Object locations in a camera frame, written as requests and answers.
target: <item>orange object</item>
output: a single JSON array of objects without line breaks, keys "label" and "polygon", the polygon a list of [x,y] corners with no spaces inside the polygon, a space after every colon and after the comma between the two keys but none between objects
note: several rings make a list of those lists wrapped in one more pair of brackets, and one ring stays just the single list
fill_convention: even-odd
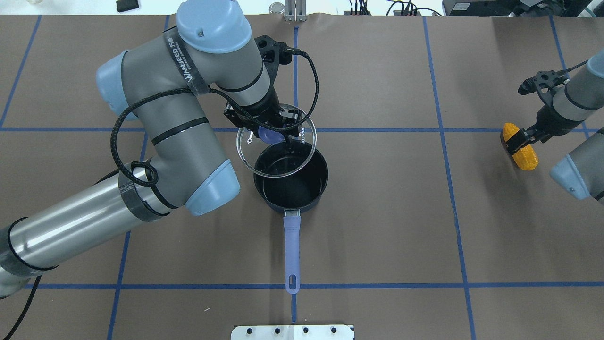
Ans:
[{"label": "orange object", "polygon": [[[505,123],[503,125],[503,139],[507,142],[518,131],[520,129],[516,125]],[[526,171],[534,170],[539,164],[539,157],[537,157],[537,153],[535,153],[535,150],[530,145],[518,150],[518,152],[512,155],[512,159],[514,159],[514,162],[520,169]]]}]

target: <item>white sticker label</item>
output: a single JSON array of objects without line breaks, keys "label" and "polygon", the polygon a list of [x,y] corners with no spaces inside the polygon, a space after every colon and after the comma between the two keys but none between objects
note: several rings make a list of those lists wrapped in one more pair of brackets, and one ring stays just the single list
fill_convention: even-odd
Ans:
[{"label": "white sticker label", "polygon": [[469,2],[460,2],[459,4],[455,4],[455,6],[453,6],[453,10],[454,11],[465,11],[465,10],[467,10],[468,7],[470,7]]}]

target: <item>blue-purple handle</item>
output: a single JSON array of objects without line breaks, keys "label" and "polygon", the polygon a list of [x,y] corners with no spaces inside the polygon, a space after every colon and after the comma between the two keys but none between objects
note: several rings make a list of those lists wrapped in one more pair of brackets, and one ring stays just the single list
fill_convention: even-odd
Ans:
[{"label": "blue-purple handle", "polygon": [[285,228],[285,290],[300,290],[300,216],[283,217]]}]

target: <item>white plate with holes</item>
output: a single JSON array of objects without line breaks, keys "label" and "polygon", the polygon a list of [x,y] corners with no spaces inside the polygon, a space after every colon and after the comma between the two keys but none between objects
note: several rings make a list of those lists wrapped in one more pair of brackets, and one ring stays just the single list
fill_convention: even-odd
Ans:
[{"label": "white plate with holes", "polygon": [[231,340],[355,340],[353,325],[237,326]]}]

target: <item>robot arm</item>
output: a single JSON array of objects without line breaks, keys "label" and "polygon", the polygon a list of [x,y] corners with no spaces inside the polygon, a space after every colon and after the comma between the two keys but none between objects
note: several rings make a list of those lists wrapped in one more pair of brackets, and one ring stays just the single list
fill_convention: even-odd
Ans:
[{"label": "robot arm", "polygon": [[188,0],[179,7],[176,23],[163,36],[121,53],[97,72],[101,96],[116,113],[163,91],[190,89],[149,101],[127,116],[140,119],[157,150],[147,161],[151,166],[125,165],[146,185],[120,171],[0,230],[0,298],[143,222],[183,205],[193,215],[202,215],[239,193],[230,160],[191,93],[218,93],[209,88],[215,83],[236,107],[227,110],[231,121],[256,134],[258,123],[291,123],[281,115],[273,81],[278,65],[288,64],[298,50],[266,36],[253,39],[236,1]]},{"label": "robot arm", "polygon": [[[566,85],[562,74],[541,71],[525,80],[520,94],[537,92],[544,106],[537,122],[520,129],[506,142],[511,155],[537,141],[569,133],[604,106],[604,49],[591,57]],[[550,172],[554,180],[578,199],[589,196],[604,204],[604,128],[565,156]]]}]

